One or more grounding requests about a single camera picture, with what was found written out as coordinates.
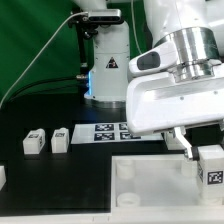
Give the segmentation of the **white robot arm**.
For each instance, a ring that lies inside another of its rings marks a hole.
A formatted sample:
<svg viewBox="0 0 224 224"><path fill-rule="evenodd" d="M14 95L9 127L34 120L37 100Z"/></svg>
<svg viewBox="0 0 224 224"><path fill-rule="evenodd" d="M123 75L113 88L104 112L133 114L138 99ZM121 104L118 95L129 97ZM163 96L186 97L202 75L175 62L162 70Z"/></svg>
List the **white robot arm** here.
<svg viewBox="0 0 224 224"><path fill-rule="evenodd" d="M126 104L135 135L173 134L190 160L199 150L185 139L191 127L224 123L224 0L143 0L152 48L129 57L128 24L111 2L73 0L94 37L94 66L85 98Z"/></svg>

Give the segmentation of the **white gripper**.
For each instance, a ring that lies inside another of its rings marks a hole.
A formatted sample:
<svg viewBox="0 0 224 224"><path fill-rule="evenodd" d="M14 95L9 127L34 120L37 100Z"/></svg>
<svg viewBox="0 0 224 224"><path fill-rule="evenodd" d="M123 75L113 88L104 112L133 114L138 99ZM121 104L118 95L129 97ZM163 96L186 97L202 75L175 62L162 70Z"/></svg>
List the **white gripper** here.
<svg viewBox="0 0 224 224"><path fill-rule="evenodd" d="M173 129L173 138L194 161L184 127L218 123L224 119L224 63L214 75L176 83L168 72L135 78L127 88L126 119L133 135Z"/></svg>

